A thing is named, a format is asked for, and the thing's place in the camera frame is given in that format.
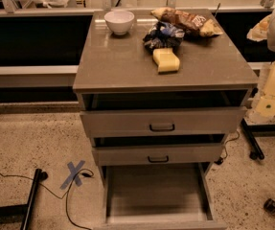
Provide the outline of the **blue crumpled snack bag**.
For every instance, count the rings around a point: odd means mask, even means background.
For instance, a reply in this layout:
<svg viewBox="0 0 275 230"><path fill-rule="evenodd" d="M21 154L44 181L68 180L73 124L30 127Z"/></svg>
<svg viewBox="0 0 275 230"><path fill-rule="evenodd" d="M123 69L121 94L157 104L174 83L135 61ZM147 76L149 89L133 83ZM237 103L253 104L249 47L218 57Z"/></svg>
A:
<svg viewBox="0 0 275 230"><path fill-rule="evenodd" d="M144 46L153 52L155 49L176 48L183 41L185 32L168 22L158 21L143 38Z"/></svg>

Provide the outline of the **yellow sponge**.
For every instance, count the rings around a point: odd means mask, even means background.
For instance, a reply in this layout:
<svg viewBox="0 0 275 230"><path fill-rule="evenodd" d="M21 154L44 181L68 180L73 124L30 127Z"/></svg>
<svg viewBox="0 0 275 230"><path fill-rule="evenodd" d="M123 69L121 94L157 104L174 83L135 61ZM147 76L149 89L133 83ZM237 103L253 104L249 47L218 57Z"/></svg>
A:
<svg viewBox="0 0 275 230"><path fill-rule="evenodd" d="M172 48L155 49L152 57L158 66L159 73L177 72L179 70L180 60L173 53Z"/></svg>

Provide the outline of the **black caster leg right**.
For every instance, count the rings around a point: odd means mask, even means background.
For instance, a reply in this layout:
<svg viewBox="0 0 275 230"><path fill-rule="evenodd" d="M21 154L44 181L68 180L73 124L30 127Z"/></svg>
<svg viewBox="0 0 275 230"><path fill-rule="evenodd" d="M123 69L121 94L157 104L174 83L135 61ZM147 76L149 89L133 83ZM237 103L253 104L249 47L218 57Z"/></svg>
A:
<svg viewBox="0 0 275 230"><path fill-rule="evenodd" d="M275 213L275 200L272 198L269 198L265 203L264 203L264 209L270 213L274 214Z"/></svg>

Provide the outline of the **brown chip bag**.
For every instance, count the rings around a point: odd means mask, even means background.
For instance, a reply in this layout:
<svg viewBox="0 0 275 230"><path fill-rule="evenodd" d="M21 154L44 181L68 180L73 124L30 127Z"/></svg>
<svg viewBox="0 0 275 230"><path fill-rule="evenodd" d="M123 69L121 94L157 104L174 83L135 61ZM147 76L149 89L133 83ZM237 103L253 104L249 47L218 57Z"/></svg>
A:
<svg viewBox="0 0 275 230"><path fill-rule="evenodd" d="M186 35L211 37L223 34L218 23L204 15L180 11L169 7L153 10L150 14L159 21L168 22L176 28L182 29Z"/></svg>

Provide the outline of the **black stand leg right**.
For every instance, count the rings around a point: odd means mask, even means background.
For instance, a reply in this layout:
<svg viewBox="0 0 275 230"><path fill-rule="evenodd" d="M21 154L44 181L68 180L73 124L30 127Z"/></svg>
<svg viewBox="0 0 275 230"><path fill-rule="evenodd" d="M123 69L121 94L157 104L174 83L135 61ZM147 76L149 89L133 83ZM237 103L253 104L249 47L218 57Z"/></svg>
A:
<svg viewBox="0 0 275 230"><path fill-rule="evenodd" d="M264 160L264 153L256 138L261 136L275 136L275 125L249 125L242 119L241 129L251 147L249 157L252 160Z"/></svg>

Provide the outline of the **grey middle drawer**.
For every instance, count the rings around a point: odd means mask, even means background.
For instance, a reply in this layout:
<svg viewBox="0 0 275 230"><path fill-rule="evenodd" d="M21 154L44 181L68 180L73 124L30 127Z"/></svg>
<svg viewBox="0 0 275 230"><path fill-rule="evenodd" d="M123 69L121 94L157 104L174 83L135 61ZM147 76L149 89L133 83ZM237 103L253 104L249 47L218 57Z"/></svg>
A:
<svg viewBox="0 0 275 230"><path fill-rule="evenodd" d="M217 161L222 144L93 148L98 166L175 164Z"/></svg>

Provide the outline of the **white ceramic bowl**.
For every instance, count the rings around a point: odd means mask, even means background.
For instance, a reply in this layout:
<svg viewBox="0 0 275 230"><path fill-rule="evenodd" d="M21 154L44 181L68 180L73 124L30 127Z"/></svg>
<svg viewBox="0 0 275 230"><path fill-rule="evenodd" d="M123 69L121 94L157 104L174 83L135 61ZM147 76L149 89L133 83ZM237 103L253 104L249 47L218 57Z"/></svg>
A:
<svg viewBox="0 0 275 230"><path fill-rule="evenodd" d="M125 35L133 25L134 14L131 11L110 11L104 15L107 27L115 35Z"/></svg>

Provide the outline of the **grey top drawer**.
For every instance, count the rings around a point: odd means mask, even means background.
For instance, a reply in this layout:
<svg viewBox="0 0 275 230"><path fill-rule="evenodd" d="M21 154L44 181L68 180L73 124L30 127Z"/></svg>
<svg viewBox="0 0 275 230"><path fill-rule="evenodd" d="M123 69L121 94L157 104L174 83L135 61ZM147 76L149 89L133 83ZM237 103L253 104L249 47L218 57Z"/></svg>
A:
<svg viewBox="0 0 275 230"><path fill-rule="evenodd" d="M225 134L239 126L245 107L83 111L89 138Z"/></svg>

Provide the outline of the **grey drawer cabinet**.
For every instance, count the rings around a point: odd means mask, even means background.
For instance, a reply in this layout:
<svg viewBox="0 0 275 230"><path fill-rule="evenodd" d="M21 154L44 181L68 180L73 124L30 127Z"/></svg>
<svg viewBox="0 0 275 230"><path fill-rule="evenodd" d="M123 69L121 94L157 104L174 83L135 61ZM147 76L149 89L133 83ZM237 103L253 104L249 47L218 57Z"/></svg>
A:
<svg viewBox="0 0 275 230"><path fill-rule="evenodd" d="M123 37L94 14L74 82L81 112L245 107L257 77L227 34L183 42L180 68L159 73L143 38L154 21L138 11ZM89 138L93 148L222 144L229 133Z"/></svg>

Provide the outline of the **grey open bottom drawer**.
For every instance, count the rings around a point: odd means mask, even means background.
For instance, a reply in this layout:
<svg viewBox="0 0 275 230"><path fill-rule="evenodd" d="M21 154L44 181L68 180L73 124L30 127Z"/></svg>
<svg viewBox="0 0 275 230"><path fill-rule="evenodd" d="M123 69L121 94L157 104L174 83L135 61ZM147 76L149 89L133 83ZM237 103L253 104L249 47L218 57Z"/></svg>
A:
<svg viewBox="0 0 275 230"><path fill-rule="evenodd" d="M103 208L94 230L226 230L198 163L109 167Z"/></svg>

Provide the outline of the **blue tape cross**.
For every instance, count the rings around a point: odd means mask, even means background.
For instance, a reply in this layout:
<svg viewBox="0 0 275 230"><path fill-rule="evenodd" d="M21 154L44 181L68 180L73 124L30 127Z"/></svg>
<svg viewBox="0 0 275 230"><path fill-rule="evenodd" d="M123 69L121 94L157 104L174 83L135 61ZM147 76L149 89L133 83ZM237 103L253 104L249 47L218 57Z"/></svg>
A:
<svg viewBox="0 0 275 230"><path fill-rule="evenodd" d="M75 165L73 162L69 162L67 164L69 175L61 184L60 186L61 190L65 190L72 181L74 181L78 187L81 185L81 180L80 180L80 176L78 175L78 171L82 169L82 166L84 165L84 163L85 161L81 160L77 165Z"/></svg>

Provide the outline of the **black stand leg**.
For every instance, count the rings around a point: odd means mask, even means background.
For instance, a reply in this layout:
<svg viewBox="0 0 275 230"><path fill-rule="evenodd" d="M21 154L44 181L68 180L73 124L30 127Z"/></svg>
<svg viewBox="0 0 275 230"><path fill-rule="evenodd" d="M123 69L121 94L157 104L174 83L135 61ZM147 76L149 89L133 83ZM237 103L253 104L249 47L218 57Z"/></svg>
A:
<svg viewBox="0 0 275 230"><path fill-rule="evenodd" d="M261 136L275 136L275 125L249 125L242 119L241 129L251 147L249 157L252 160L264 160L264 153L256 138Z"/></svg>
<svg viewBox="0 0 275 230"><path fill-rule="evenodd" d="M36 169L32 178L32 186L28 200L24 204L8 205L0 207L0 224L16 223L20 224L19 230L29 230L34 210L34 204L39 189L39 183L45 180L48 174L42 169Z"/></svg>

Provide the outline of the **black stand leg left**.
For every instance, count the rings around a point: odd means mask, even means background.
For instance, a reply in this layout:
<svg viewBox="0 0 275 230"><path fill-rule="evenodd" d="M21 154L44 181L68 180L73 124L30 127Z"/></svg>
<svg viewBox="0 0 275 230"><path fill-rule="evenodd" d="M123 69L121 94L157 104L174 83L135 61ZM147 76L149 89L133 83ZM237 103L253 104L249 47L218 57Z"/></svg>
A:
<svg viewBox="0 0 275 230"><path fill-rule="evenodd" d="M36 169L32 178L32 186L28 200L24 204L8 205L0 207L0 224L16 223L20 224L19 230L29 230L34 210L34 204L39 189L39 183L45 180L48 174L42 169Z"/></svg>

